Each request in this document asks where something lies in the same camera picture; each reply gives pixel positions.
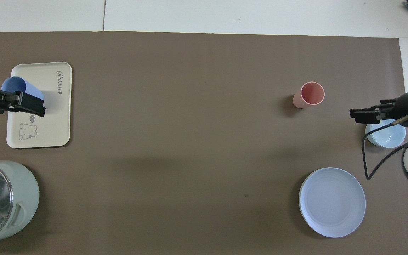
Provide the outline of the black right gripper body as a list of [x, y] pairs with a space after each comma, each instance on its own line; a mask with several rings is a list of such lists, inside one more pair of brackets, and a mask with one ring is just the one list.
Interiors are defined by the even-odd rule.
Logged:
[[[393, 119], [398, 120], [408, 115], [408, 93], [401, 95], [395, 99], [395, 107], [393, 109]], [[408, 120], [400, 123], [401, 126], [408, 128]]]

